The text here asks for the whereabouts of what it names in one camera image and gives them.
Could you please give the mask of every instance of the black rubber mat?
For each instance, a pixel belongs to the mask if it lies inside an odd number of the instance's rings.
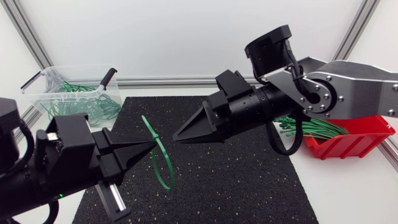
[[[318,223],[290,159],[270,148],[264,127],[224,144],[172,141],[203,99],[126,98],[113,131],[151,138],[141,120],[145,115],[162,138],[176,176],[175,188],[168,191],[155,176],[150,154],[133,167],[119,187],[132,208],[126,223]],[[156,154],[170,183],[160,149]],[[73,222],[109,223],[94,188],[86,190]]]

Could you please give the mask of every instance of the metal screw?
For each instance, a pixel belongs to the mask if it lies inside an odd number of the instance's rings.
[[[393,116],[395,113],[396,112],[393,109],[391,109],[388,111],[388,116]]]

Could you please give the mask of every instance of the aluminum frame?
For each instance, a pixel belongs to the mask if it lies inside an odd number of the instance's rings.
[[[365,30],[380,0],[363,0],[333,60],[346,60]]]

